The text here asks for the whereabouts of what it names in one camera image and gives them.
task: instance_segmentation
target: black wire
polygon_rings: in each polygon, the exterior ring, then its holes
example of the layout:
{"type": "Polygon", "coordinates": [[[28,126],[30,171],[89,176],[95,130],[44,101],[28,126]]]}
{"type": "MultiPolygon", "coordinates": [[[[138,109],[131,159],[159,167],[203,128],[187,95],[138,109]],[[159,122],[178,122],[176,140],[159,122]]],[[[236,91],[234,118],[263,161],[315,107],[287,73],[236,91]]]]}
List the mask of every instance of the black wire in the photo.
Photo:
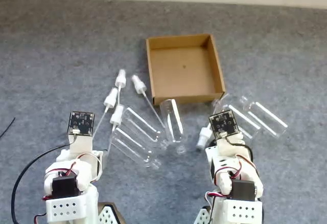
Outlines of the black wire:
{"type": "Polygon", "coordinates": [[[60,148],[63,148],[65,146],[69,146],[71,145],[72,143],[70,144],[63,144],[61,146],[56,146],[56,147],[53,147],[51,148],[50,150],[40,154],[39,156],[37,156],[35,159],[33,159],[32,161],[30,161],[26,166],[25,168],[22,170],[22,172],[20,173],[20,175],[18,176],[16,182],[15,182],[15,185],[14,185],[14,188],[12,189],[12,194],[11,194],[11,218],[12,218],[12,221],[14,222],[14,224],[19,224],[19,222],[17,221],[16,219],[16,214],[15,214],[15,199],[16,199],[16,191],[17,191],[17,188],[18,188],[18,185],[19,185],[19,182],[21,180],[21,178],[24,176],[24,174],[26,173],[26,171],[32,166],[32,164],[34,164],[37,160],[39,160],[41,157],[43,157],[44,155],[47,155],[48,153],[52,152],[52,151],[55,151],[57,149],[60,149],[60,148]]]}
{"type": "MultiPolygon", "coordinates": [[[[227,137],[225,137],[226,141],[232,145],[232,146],[243,146],[245,147],[246,149],[249,150],[249,153],[250,153],[250,158],[251,158],[251,161],[253,162],[253,152],[252,152],[252,149],[248,146],[248,145],[245,145],[245,144],[240,144],[240,143],[232,143],[229,141],[229,139],[227,137]]],[[[212,146],[212,144],[217,141],[216,138],[213,139],[210,143],[209,143],[209,147],[212,146]]]]}
{"type": "Polygon", "coordinates": [[[210,219],[209,219],[208,224],[210,224],[211,221],[212,221],[212,216],[213,216],[213,211],[214,211],[214,206],[215,206],[215,200],[216,200],[216,197],[214,197],[213,206],[211,207],[211,214],[210,214],[210,219]]]}
{"type": "Polygon", "coordinates": [[[34,224],[37,224],[37,218],[40,216],[45,216],[46,212],[44,214],[37,214],[36,216],[34,216],[34,224]]]}
{"type": "Polygon", "coordinates": [[[5,131],[3,131],[3,133],[0,135],[0,139],[1,139],[2,136],[4,136],[4,134],[7,132],[7,130],[8,130],[8,129],[11,127],[11,125],[14,123],[15,119],[16,119],[16,118],[14,118],[14,119],[11,121],[11,123],[8,125],[8,127],[5,129],[5,131]]]}
{"type": "Polygon", "coordinates": [[[226,141],[227,141],[230,145],[232,145],[232,146],[243,146],[243,147],[245,147],[246,149],[248,149],[248,150],[249,150],[249,153],[250,153],[251,161],[253,162],[253,152],[252,152],[252,149],[251,149],[248,145],[240,144],[240,143],[231,143],[227,137],[226,137],[226,141]]]}

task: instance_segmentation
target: white cap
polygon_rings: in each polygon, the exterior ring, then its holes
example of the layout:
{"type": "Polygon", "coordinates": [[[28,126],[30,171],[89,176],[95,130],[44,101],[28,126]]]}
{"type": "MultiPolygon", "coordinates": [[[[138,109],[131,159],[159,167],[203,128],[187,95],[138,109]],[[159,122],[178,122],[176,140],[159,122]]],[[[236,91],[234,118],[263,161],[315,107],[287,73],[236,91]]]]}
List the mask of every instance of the white cap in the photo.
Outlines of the white cap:
{"type": "Polygon", "coordinates": [[[116,105],[117,94],[118,94],[118,89],[113,87],[110,91],[110,94],[104,100],[103,104],[108,108],[113,108],[114,105],[116,105]]]}
{"type": "Polygon", "coordinates": [[[114,113],[112,114],[110,118],[110,123],[115,125],[115,126],[120,126],[122,123],[122,115],[124,111],[124,106],[123,105],[117,105],[114,113]]]}
{"type": "Polygon", "coordinates": [[[203,127],[200,131],[199,140],[198,144],[196,144],[196,148],[199,150],[204,150],[212,134],[213,132],[210,128],[203,127]]]}
{"type": "Polygon", "coordinates": [[[147,87],[145,84],[139,79],[137,75],[132,76],[132,81],[134,83],[135,90],[138,94],[143,94],[146,90],[147,87]]]}
{"type": "Polygon", "coordinates": [[[114,84],[116,87],[120,86],[124,88],[126,86],[126,71],[124,69],[119,70],[116,82],[114,84]]]}

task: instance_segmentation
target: brown cardboard tray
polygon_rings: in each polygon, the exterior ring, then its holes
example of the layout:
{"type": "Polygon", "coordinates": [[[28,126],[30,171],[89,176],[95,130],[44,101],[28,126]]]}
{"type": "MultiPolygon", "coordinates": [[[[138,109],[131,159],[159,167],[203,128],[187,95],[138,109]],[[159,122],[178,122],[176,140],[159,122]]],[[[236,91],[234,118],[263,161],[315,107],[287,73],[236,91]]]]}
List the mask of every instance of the brown cardboard tray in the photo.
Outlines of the brown cardboard tray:
{"type": "Polygon", "coordinates": [[[210,34],[146,40],[153,104],[220,99],[225,92],[215,41],[210,34]]]}

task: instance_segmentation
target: red wire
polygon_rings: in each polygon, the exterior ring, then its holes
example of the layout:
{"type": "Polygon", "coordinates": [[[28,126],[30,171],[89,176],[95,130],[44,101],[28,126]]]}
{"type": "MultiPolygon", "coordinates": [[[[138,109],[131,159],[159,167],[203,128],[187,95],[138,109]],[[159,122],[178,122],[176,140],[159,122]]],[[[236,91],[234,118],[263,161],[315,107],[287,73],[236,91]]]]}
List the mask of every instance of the red wire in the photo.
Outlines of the red wire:
{"type": "Polygon", "coordinates": [[[233,170],[236,170],[235,174],[233,176],[231,176],[230,178],[231,179],[235,179],[240,173],[241,173],[241,169],[242,169],[242,163],[241,161],[239,160],[239,163],[240,163],[240,168],[239,169],[236,169],[234,167],[229,167],[229,166],[225,166],[225,167],[222,167],[220,169],[218,169],[216,172],[215,172],[215,175],[214,175],[214,184],[217,185],[216,183],[216,175],[217,173],[220,171],[220,170],[223,170],[223,169],[233,169],[233,170]]]}
{"type": "Polygon", "coordinates": [[[73,162],[71,165],[71,168],[69,169],[69,171],[66,172],[66,175],[69,175],[72,172],[72,168],[73,166],[76,164],[76,162],[73,162]]]}

